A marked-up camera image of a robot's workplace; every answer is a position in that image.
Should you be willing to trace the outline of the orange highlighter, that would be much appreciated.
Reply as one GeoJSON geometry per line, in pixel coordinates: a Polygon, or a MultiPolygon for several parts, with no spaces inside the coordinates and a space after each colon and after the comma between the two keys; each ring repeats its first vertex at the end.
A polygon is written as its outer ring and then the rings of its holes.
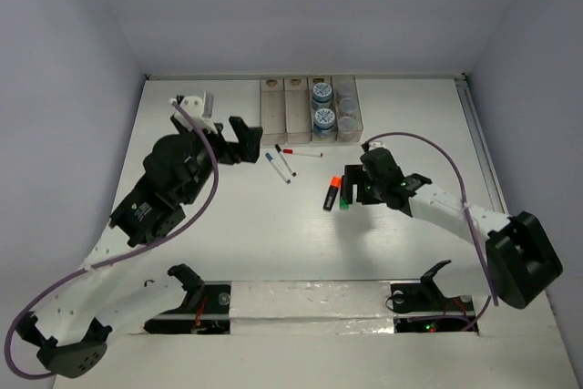
{"type": "Polygon", "coordinates": [[[342,190],[343,180],[340,176],[333,176],[327,190],[322,209],[324,211],[331,211],[338,194],[342,190]]]}

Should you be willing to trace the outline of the green highlighter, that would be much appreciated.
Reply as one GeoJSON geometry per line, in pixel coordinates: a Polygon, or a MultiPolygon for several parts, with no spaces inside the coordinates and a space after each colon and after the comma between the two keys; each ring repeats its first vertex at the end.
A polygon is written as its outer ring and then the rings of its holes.
{"type": "Polygon", "coordinates": [[[340,204],[339,208],[341,210],[348,210],[351,206],[351,203],[344,197],[344,195],[340,195],[340,204]]]}

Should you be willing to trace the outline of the blue cleaning gel jar front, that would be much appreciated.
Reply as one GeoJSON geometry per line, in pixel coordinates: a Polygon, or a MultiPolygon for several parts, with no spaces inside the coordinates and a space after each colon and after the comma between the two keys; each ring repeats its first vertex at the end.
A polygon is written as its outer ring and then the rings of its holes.
{"type": "Polygon", "coordinates": [[[319,108],[313,117],[313,131],[317,136],[326,137],[330,135],[336,125],[336,116],[330,108],[319,108]]]}

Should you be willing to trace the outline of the blue cleaning gel jar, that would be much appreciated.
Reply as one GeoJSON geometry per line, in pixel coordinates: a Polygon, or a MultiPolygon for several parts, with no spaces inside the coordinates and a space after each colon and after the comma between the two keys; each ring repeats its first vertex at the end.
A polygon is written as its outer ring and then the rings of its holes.
{"type": "Polygon", "coordinates": [[[319,108],[313,117],[313,131],[317,136],[326,137],[330,135],[336,125],[336,116],[330,108],[319,108]]]}
{"type": "Polygon", "coordinates": [[[311,105],[314,110],[329,108],[333,99],[333,88],[327,82],[316,83],[312,88],[311,105]]]}

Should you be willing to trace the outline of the blue cleaning gel jar back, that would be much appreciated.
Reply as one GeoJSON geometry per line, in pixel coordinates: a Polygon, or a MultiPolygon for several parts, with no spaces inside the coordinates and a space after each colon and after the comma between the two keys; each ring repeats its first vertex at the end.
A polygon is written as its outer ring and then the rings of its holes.
{"type": "Polygon", "coordinates": [[[327,82],[316,83],[312,88],[311,105],[314,110],[329,108],[333,99],[333,88],[327,82]]]}

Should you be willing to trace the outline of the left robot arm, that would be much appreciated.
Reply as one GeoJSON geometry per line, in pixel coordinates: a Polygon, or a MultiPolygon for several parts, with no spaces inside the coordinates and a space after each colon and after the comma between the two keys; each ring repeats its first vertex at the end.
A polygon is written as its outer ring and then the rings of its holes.
{"type": "Polygon", "coordinates": [[[35,346],[45,368],[42,378],[75,379],[91,370],[119,336],[141,330],[166,311],[201,307],[205,282],[184,263],[144,274],[131,293],[110,298],[142,259],[202,216],[218,191],[221,164],[257,162],[263,130],[231,117],[237,137],[231,142],[220,123],[200,128],[192,116],[170,119],[175,133],[153,144],[142,176],[114,208],[82,266],[48,286],[11,322],[4,355],[14,374],[34,377],[15,365],[15,337],[35,346]]]}

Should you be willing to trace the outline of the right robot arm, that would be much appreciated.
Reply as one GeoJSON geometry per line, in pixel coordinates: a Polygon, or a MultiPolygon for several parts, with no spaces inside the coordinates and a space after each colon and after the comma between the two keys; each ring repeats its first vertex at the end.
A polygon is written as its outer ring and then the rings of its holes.
{"type": "Polygon", "coordinates": [[[387,148],[373,148],[344,167],[341,196],[347,204],[383,204],[446,230],[475,247],[490,294],[526,308],[562,273],[563,265],[540,220],[471,205],[426,176],[403,174],[387,148]]]}

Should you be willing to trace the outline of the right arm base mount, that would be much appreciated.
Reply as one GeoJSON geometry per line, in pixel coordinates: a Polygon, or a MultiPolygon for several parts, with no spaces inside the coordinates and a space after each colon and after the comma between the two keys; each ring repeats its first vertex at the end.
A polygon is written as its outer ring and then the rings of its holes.
{"type": "Polygon", "coordinates": [[[476,332],[468,327],[476,318],[472,301],[460,297],[446,298],[434,285],[421,282],[391,284],[385,307],[394,317],[397,333],[458,333],[476,332]]]}

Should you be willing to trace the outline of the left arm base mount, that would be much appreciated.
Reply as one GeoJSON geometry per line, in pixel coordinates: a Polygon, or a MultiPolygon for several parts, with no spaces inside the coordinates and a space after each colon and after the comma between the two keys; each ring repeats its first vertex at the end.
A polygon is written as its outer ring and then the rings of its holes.
{"type": "Polygon", "coordinates": [[[200,301],[191,309],[177,308],[145,322],[149,334],[230,334],[231,283],[206,284],[200,301]]]}

